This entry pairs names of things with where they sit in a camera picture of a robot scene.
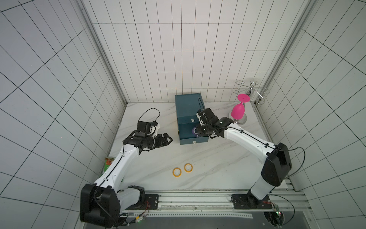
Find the metal frame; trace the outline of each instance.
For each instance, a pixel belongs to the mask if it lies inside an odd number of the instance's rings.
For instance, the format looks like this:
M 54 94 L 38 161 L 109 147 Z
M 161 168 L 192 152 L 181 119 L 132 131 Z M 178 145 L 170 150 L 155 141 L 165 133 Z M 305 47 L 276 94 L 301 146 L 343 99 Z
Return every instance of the metal frame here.
M 94 25 L 93 25 L 93 23 L 90 19 L 90 16 L 89 16 L 88 12 L 85 10 L 84 2 L 83 2 L 83 0 L 75 0 L 75 2 L 77 3 L 80 12 L 83 15 L 84 21 L 86 22 L 86 26 L 89 29 L 89 31 L 91 32 L 91 36 L 92 36 L 95 44 L 97 45 L 97 49 L 100 53 L 101 59 L 104 62 L 104 64 L 106 65 L 109 74 L 112 76 L 113 83 L 116 86 L 116 88 L 118 89 L 118 93 L 122 98 L 123 105 L 126 107 L 127 106 L 126 97 L 124 96 L 124 94 L 122 92 L 122 89 L 119 86 L 117 77 L 116 77 L 116 75 L 115 75 L 115 73 L 114 73 L 114 71 L 111 67 L 111 63 L 109 62 L 109 60 L 108 60 L 108 58 L 107 58 L 107 56 L 106 56 L 106 54 L 103 50 L 102 43 L 100 42 L 99 37 L 97 36 Z
M 318 1 L 319 0 L 309 0 L 308 3 L 306 4 L 306 7 L 305 7 L 304 11 L 302 12 L 301 16 L 299 17 L 299 20 L 296 23 L 294 30 L 292 31 L 289 39 L 287 40 L 283 50 L 281 51 L 280 56 L 276 60 L 271 72 L 269 73 L 269 76 L 268 76 L 266 82 L 264 83 L 263 88 L 269 87 L 269 84 L 272 82 L 275 75 L 277 74 L 279 68 L 281 67 L 283 61 L 285 60 L 288 52 L 291 50 L 292 45 L 296 41 L 296 38 L 298 37 L 298 35 L 299 35 L 301 29 L 303 28 L 303 26 L 305 25 L 305 23 L 307 22 L 307 19 L 309 18 L 311 12 L 314 9 L 314 6 L 316 5 L 316 3 Z
M 79 10 L 82 12 L 84 20 L 86 22 L 87 28 L 92 34 L 92 38 L 97 45 L 97 49 L 101 54 L 101 59 L 106 65 L 109 74 L 112 76 L 113 83 L 115 84 L 118 92 L 122 98 L 122 102 L 124 105 L 124 109 L 127 106 L 127 100 L 122 93 L 121 87 L 118 84 L 117 77 L 111 67 L 111 64 L 102 48 L 101 42 L 96 34 L 95 28 L 91 19 L 88 15 L 88 12 L 85 10 L 85 5 L 83 0 L 75 0 L 77 3 Z M 298 37 L 302 27 L 306 23 L 309 15 L 311 14 L 315 4 L 318 0 L 309 0 L 303 13 L 301 14 L 296 27 L 292 31 L 290 38 L 286 42 L 284 49 L 282 50 L 279 58 L 276 60 L 274 67 L 271 70 L 269 77 L 267 78 L 264 88 L 267 88 L 273 78 L 275 77 L 278 69 L 283 63 L 286 55 L 291 50 L 296 38 Z M 264 130 L 269 141 L 272 141 L 271 136 L 262 120 L 262 117 L 256 107 L 256 105 L 252 105 L 254 107 L 254 111 L 257 115 L 257 118 Z M 291 201 L 294 205 L 296 211 L 304 212 L 304 215 L 307 219 L 307 222 L 310 228 L 318 228 L 316 223 L 314 214 L 311 210 L 311 207 L 307 201 L 307 198 L 303 192 L 296 192 L 291 184 L 289 179 L 286 179 L 286 184 L 288 186 L 287 189 L 275 189 L 272 191 L 273 194 L 280 195 Z M 241 217 L 241 218 L 253 218 L 249 212 L 253 211 L 268 211 L 268 210 L 235 210 L 234 205 L 231 202 L 231 194 L 246 194 L 248 192 L 247 189 L 242 190 L 202 190 L 202 191 L 146 191 L 146 194 L 158 194 L 158 209 L 150 210 L 149 217 L 218 217 L 218 216 L 228 216 L 228 217 Z M 281 211 L 289 211 L 292 212 L 292 206 L 285 201 L 284 199 L 276 196 L 270 196 L 270 200 L 278 204 Z M 142 213 L 143 210 L 124 210 L 123 212 L 130 212 L 133 215 L 137 216 Z M 75 228 L 82 228 L 84 223 L 79 222 Z
M 286 179 L 287 189 L 275 189 L 275 195 L 280 195 L 291 201 L 297 212 L 304 212 L 311 228 L 316 222 L 310 204 L 303 192 L 296 192 L 289 179 Z M 149 217 L 240 217 L 253 218 L 252 212 L 265 212 L 270 210 L 236 210 L 231 202 L 232 194 L 246 194 L 247 189 L 241 190 L 192 190 L 192 191 L 146 191 L 146 194 L 158 194 L 158 209 L 150 210 Z M 270 200 L 276 203 L 283 212 L 293 212 L 290 203 L 278 196 L 269 196 Z M 123 210 L 132 215 L 138 216 L 144 210 Z

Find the white marble surface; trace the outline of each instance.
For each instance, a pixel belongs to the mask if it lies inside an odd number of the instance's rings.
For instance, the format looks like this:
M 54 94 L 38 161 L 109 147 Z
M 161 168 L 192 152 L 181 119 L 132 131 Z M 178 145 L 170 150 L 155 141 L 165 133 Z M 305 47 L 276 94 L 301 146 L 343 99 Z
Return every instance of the white marble surface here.
M 218 118 L 227 116 L 236 102 L 205 103 Z M 129 103 L 122 118 L 121 126 L 113 143 L 110 156 L 117 156 L 123 146 L 122 141 L 136 129 L 138 118 L 147 109 L 160 110 L 157 122 L 158 133 L 167 133 L 173 138 L 168 146 L 144 151 L 133 162 L 124 177 L 120 189 L 129 185 L 142 186 L 145 190 L 179 189 L 250 189 L 260 176 L 263 165 L 251 152 L 225 138 L 209 139 L 206 143 L 180 145 L 178 137 L 175 103 Z M 246 107 L 245 130 L 266 139 L 253 108 Z M 156 110 L 148 111 L 142 121 L 152 121 Z M 191 163 L 193 170 L 184 171 L 184 165 Z M 174 177 L 175 167 L 182 170 L 180 177 Z M 285 182 L 279 188 L 287 188 Z

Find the teal box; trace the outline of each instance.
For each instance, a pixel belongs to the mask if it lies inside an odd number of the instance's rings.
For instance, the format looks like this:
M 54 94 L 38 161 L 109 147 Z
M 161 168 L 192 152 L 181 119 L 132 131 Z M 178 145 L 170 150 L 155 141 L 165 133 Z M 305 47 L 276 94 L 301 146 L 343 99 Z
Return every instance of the teal box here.
M 205 109 L 201 93 L 176 95 L 175 108 L 178 120 L 178 135 L 181 145 L 207 142 L 209 137 L 196 137 L 192 130 L 199 124 L 196 113 Z

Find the robotic arm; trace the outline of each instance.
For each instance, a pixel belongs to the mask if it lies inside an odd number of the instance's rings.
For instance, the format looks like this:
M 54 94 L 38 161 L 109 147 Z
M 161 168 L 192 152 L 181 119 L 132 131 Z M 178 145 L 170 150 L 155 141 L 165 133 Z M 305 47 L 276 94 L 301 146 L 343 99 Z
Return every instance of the robotic arm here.
M 128 167 L 144 148 L 153 150 L 167 146 L 172 138 L 166 133 L 157 134 L 160 125 L 138 121 L 137 130 L 124 141 L 123 147 L 113 163 L 94 184 L 85 184 L 80 194 L 80 220 L 110 228 L 118 224 L 120 210 L 128 207 L 140 208 L 145 200 L 145 189 L 129 186 L 118 190 Z
M 287 146 L 262 140 L 243 130 L 227 117 L 219 120 L 210 108 L 198 110 L 197 117 L 200 122 L 196 126 L 198 136 L 210 136 L 210 138 L 221 136 L 232 140 L 252 152 L 264 163 L 261 176 L 247 193 L 248 206 L 256 208 L 270 191 L 281 185 L 291 170 L 292 164 Z
M 198 110 L 198 136 L 218 136 L 230 139 L 254 153 L 264 163 L 261 176 L 247 193 L 246 202 L 250 208 L 257 208 L 266 195 L 279 186 L 292 165 L 287 146 L 275 145 L 243 130 L 227 117 L 220 120 L 210 108 Z M 124 141 L 123 147 L 110 167 L 94 184 L 86 184 L 80 195 L 80 220 L 110 228 L 118 225 L 119 213 L 128 207 L 136 209 L 144 205 L 145 190 L 129 186 L 118 190 L 128 167 L 141 154 L 144 148 L 153 150 L 167 146 L 172 138 L 166 133 L 157 134 L 159 124 L 138 121 L 137 130 Z

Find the mounting plate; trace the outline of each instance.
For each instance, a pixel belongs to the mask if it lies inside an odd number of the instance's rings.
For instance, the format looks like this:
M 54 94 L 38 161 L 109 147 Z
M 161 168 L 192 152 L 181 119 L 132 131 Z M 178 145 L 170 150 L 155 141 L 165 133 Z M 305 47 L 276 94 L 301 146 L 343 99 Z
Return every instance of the mounting plate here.
M 252 207 L 248 206 L 248 204 L 245 201 L 247 199 L 247 194 L 232 194 L 231 197 L 233 200 L 234 209 L 240 209 L 240 210 L 253 209 Z M 266 197 L 264 197 L 262 201 L 269 201 L 269 196 L 266 195 Z M 262 203 L 259 204 L 256 209 L 272 209 L 272 204 Z
M 134 207 L 129 206 L 126 209 L 127 210 L 145 210 L 146 207 L 147 207 L 146 206 L 147 205 L 146 201 L 149 202 L 149 204 L 150 204 L 149 210 L 158 209 L 158 203 L 159 203 L 159 195 L 158 194 L 145 194 L 145 200 L 143 201 L 144 202 L 143 206 L 141 206 L 140 208 L 134 208 Z

